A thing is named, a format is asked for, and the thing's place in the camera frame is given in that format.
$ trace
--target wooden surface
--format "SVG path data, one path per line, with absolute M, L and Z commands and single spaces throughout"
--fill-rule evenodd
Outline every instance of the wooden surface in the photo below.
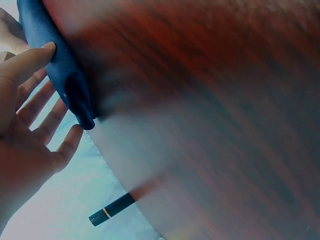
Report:
M 316 1 L 43 1 L 93 140 L 167 240 L 320 238 Z

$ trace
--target gold band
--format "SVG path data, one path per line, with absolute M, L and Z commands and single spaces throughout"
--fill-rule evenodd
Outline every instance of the gold band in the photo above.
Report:
M 105 215 L 107 215 L 108 218 L 111 218 L 110 214 L 107 212 L 105 208 L 102 208 L 102 210 L 104 211 Z

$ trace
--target blue cloth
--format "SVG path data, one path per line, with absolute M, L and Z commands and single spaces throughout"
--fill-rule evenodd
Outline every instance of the blue cloth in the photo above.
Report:
M 55 42 L 46 72 L 66 106 L 85 130 L 94 128 L 95 114 L 86 79 L 41 0 L 17 0 L 20 23 L 31 48 Z

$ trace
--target finger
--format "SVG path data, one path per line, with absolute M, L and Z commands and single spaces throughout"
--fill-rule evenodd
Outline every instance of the finger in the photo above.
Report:
M 47 145 L 51 141 L 62 119 L 65 117 L 67 111 L 68 108 L 61 100 L 61 98 L 59 98 L 59 100 L 56 102 L 51 112 L 44 119 L 41 125 L 33 131 L 36 137 L 44 145 Z
M 0 64 L 0 81 L 9 81 L 18 87 L 44 68 L 55 53 L 56 45 L 49 42 L 42 48 L 33 48 Z
M 34 97 L 17 113 L 20 121 L 30 128 L 36 120 L 41 110 L 55 93 L 55 88 L 51 81 L 46 82 Z
M 35 88 L 45 79 L 47 72 L 44 68 L 35 72 L 25 83 L 18 87 L 18 97 L 15 110 L 18 111 L 24 102 L 29 98 Z
M 11 16 L 6 10 L 0 7 L 0 19 L 3 20 L 7 26 L 12 29 L 21 29 L 21 25 L 13 16 Z
M 5 52 L 10 52 L 19 55 L 29 50 L 29 45 L 21 38 L 8 32 L 1 33 L 0 43 Z
M 5 51 L 18 55 L 29 49 L 21 25 L 2 8 L 0 8 L 0 32 L 0 44 Z
M 84 131 L 80 125 L 74 125 L 58 150 L 53 152 L 55 159 L 55 173 L 60 172 L 68 165 L 79 146 L 83 132 Z

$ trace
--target wooden table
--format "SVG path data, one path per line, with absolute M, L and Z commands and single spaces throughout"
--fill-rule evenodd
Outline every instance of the wooden table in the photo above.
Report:
M 167 240 L 320 238 L 313 0 L 43 0 L 102 117 L 91 136 Z

